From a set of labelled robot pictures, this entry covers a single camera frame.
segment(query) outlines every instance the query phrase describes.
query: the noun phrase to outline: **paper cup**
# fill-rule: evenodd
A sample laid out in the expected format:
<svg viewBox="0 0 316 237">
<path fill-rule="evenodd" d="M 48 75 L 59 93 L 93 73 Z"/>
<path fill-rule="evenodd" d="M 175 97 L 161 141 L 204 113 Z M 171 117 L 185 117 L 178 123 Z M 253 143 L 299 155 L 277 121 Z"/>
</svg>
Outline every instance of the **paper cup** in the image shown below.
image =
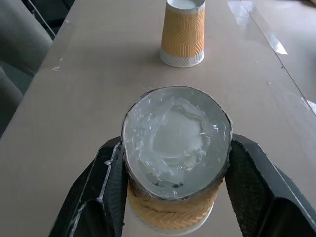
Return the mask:
<svg viewBox="0 0 316 237">
<path fill-rule="evenodd" d="M 160 58 L 166 64 L 192 67 L 204 58 L 205 0 L 167 0 Z"/>
<path fill-rule="evenodd" d="M 198 229 L 228 168 L 232 132 L 228 115 L 202 91 L 173 86 L 142 95 L 121 134 L 135 216 L 168 236 Z"/>
</svg>

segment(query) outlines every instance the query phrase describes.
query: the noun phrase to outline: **cup rim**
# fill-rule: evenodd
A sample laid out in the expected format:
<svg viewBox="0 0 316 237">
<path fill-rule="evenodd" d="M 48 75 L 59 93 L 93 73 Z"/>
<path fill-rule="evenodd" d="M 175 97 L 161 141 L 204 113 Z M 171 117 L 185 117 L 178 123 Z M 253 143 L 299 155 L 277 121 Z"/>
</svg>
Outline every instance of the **cup rim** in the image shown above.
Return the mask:
<svg viewBox="0 0 316 237">
<path fill-rule="evenodd" d="M 173 1 L 175 1 L 175 0 L 167 0 L 167 7 L 171 8 L 171 10 L 174 10 L 174 11 L 180 12 L 180 13 L 198 13 L 205 6 L 205 0 L 191 0 L 197 6 L 194 8 L 184 9 L 184 8 L 178 8 L 178 7 L 174 6 L 172 4 Z"/>
</svg>

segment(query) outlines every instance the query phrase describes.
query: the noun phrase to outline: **beige table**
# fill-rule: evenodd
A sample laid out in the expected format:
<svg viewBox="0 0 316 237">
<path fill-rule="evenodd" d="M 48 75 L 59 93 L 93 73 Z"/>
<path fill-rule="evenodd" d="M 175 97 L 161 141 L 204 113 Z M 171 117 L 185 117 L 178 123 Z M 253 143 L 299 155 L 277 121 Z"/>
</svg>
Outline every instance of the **beige table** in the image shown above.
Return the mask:
<svg viewBox="0 0 316 237">
<path fill-rule="evenodd" d="M 75 179 L 118 136 L 143 92 L 193 86 L 211 94 L 234 132 L 261 144 L 316 207 L 316 116 L 258 28 L 245 40 L 227 2 L 206 3 L 205 59 L 188 69 L 158 58 L 164 0 L 76 0 L 0 141 L 0 235 L 44 237 Z M 123 237 L 158 236 L 127 208 Z M 189 236 L 241 236 L 221 187 Z"/>
</svg>

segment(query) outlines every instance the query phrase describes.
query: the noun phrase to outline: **orange paper cup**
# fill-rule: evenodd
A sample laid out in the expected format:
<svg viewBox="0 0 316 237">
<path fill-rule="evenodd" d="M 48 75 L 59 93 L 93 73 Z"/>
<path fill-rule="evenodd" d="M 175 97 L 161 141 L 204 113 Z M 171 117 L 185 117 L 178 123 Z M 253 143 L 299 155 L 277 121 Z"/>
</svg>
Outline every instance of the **orange paper cup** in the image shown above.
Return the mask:
<svg viewBox="0 0 316 237">
<path fill-rule="evenodd" d="M 167 0 L 160 58 L 187 68 L 204 58 L 205 0 Z"/>
</svg>

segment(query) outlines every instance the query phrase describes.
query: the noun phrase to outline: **table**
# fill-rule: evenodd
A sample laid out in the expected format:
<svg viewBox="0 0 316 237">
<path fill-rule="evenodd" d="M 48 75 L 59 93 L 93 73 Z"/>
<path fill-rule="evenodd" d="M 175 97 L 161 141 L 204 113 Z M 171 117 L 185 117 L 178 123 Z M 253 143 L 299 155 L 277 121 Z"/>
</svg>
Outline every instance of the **table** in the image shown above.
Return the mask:
<svg viewBox="0 0 316 237">
<path fill-rule="evenodd" d="M 205 59 L 177 69 L 158 56 L 163 0 L 76 0 L 0 141 L 0 232 L 44 237 L 98 148 L 152 88 L 209 93 L 234 133 L 258 142 L 316 208 L 316 116 L 258 27 L 245 39 L 226 1 L 206 3 Z M 123 237 L 155 237 L 126 209 Z M 241 236 L 222 185 L 189 236 Z"/>
</svg>

